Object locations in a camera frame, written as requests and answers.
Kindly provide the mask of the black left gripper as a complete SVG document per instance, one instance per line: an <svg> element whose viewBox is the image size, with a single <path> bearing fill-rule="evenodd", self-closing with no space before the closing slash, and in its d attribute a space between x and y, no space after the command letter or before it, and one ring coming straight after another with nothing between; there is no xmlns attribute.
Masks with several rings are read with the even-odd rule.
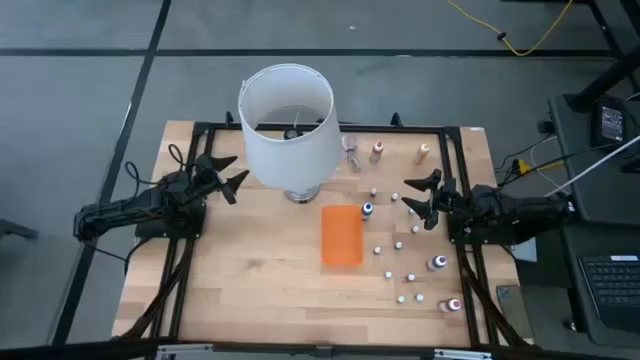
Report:
<svg viewBox="0 0 640 360"><path fill-rule="evenodd" d="M178 200L195 200L204 198L213 192L221 192L221 187L226 191L237 191L242 182L249 175L244 170L225 182L220 178L219 172L227 168L237 160L237 156L216 158L208 154L198 156L194 164L194 175L187 177L186 187L177 193Z"/></svg>

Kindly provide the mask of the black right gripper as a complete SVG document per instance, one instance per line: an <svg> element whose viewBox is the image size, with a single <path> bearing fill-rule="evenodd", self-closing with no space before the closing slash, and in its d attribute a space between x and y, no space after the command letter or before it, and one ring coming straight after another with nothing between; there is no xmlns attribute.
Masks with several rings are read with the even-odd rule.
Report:
<svg viewBox="0 0 640 360"><path fill-rule="evenodd" d="M473 200L469 196L463 196L456 190L454 178L445 179L440 185L442 171L434 169L433 172L421 179L407 179L406 185L418 191L431 191L431 201L419 201L408 197L401 200L421 219L426 221L437 210L451 217L455 229L470 228L474 215Z"/></svg>

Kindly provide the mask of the white shade silver table lamp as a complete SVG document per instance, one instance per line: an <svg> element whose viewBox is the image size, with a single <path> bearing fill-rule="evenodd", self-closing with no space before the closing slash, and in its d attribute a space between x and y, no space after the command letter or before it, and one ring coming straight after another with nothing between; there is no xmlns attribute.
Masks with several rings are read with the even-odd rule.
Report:
<svg viewBox="0 0 640 360"><path fill-rule="evenodd" d="M301 110L313 112L323 122L310 131L293 123L296 135L289 139L258 131L267 119ZM312 201L344 154L334 94L327 79L301 64L264 68L242 83L238 113L253 175L264 186L282 190L295 203Z"/></svg>

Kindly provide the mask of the orange translucent plastic container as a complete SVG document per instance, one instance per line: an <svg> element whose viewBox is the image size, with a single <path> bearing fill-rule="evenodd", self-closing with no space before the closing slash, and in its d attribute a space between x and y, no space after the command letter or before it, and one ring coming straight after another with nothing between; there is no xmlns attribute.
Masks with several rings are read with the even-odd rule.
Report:
<svg viewBox="0 0 640 360"><path fill-rule="evenodd" d="M363 221L357 205L326 206L321 212L321 259L327 266L363 262Z"/></svg>

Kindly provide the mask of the black side desk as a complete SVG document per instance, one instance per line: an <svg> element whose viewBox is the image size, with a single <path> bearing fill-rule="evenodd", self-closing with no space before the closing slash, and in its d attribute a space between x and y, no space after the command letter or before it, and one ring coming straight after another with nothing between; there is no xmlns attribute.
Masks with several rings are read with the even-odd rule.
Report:
<svg viewBox="0 0 640 360"><path fill-rule="evenodd" d="M619 152L591 145L591 112L576 112L566 96L549 100L567 175L583 220L640 226L640 140Z"/></svg>

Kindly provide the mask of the black laptop keyboard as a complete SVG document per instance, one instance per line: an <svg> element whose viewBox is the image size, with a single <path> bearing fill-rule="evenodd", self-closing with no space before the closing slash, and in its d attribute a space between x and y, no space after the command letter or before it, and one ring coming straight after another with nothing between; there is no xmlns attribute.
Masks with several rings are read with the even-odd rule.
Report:
<svg viewBox="0 0 640 360"><path fill-rule="evenodd" d="M578 260L599 320L608 328L640 335L640 256Z"/></svg>

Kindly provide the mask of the black stand leg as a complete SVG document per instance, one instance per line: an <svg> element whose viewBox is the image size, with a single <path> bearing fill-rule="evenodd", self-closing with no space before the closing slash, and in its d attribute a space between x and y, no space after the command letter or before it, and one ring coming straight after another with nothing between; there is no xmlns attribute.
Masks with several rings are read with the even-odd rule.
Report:
<svg viewBox="0 0 640 360"><path fill-rule="evenodd" d="M619 0L619 2L633 30L640 39L640 0ZM623 53L595 0L588 0L587 4L601 28L601 32L613 53L615 62L578 94L566 96L569 107L577 112L585 111L592 103L602 95L605 95L608 90L624 78L629 78L632 87L640 92L640 85L633 76L633 73L640 68L640 42L629 52Z"/></svg>

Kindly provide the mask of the grey chair base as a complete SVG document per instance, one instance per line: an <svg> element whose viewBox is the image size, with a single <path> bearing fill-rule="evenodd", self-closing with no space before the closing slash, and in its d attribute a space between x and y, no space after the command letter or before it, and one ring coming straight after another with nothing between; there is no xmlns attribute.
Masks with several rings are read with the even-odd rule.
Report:
<svg viewBox="0 0 640 360"><path fill-rule="evenodd" d="M17 223L0 219L0 239L7 235L15 235L24 239L32 240L38 237L38 232Z"/></svg>

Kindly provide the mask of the black aluminium table frame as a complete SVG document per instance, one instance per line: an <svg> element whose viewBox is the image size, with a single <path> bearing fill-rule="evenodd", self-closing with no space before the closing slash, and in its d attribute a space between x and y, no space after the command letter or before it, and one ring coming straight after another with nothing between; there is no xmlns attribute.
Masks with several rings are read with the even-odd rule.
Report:
<svg viewBox="0 0 640 360"><path fill-rule="evenodd" d="M186 280L169 296L160 331L182 341L242 344L388 345L467 347L474 341L503 344L480 301L472 298L457 312L441 312L438 303L461 298L458 251L444 223L428 231L408 215L402 197L419 192L404 183L434 169L459 171L466 159L472 183L493 184L493 165L480 128L357 128L359 152L367 156L384 144L377 164L352 172L338 165L309 203L296 204L254 176L242 183L237 202L220 194L206 200L201 234L191 245ZM415 164L418 147L427 143L425 161ZM377 195L370 196L376 188ZM397 201L392 201L398 193ZM331 205L372 201L363 222L363 262L359 266L324 265L321 259L321 212ZM420 230L412 234L411 228ZM402 242L401 249L395 248ZM375 254L374 247L381 247ZM426 262L437 255L447 266L431 272ZM386 279L384 273L392 272ZM407 280L408 274L415 281ZM418 302L417 294L424 300ZM405 302L398 303L397 297Z"/></svg>

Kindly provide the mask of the silver metal bracket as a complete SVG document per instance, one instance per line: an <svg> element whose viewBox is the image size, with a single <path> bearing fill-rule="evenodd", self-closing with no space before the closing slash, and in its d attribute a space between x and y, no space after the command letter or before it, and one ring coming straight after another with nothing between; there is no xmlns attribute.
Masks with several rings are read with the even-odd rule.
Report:
<svg viewBox="0 0 640 360"><path fill-rule="evenodd" d="M471 350L435 349L433 360L493 360L487 352Z"/></svg>
<svg viewBox="0 0 640 360"><path fill-rule="evenodd" d="M214 349L212 344L160 345L154 360L178 360L179 356L208 354L212 353Z"/></svg>

